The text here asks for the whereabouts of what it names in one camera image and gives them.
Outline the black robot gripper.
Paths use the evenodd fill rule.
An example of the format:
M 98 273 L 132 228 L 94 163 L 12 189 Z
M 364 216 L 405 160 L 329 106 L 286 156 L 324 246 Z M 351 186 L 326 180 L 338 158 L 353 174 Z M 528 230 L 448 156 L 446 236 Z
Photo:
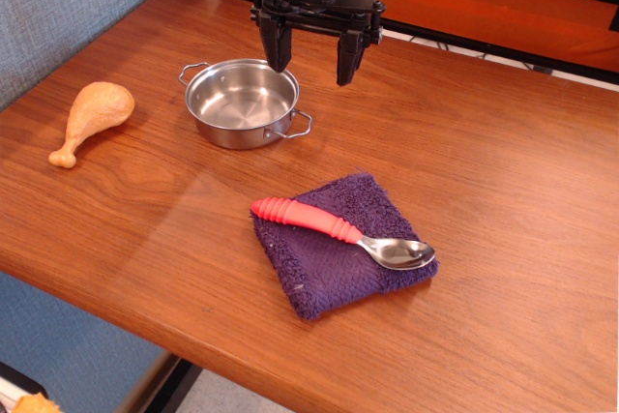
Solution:
M 340 35 L 337 84 L 353 80 L 365 45 L 382 39 L 380 0 L 253 0 L 252 17 L 258 25 L 268 65 L 282 73 L 292 58 L 292 29 Z

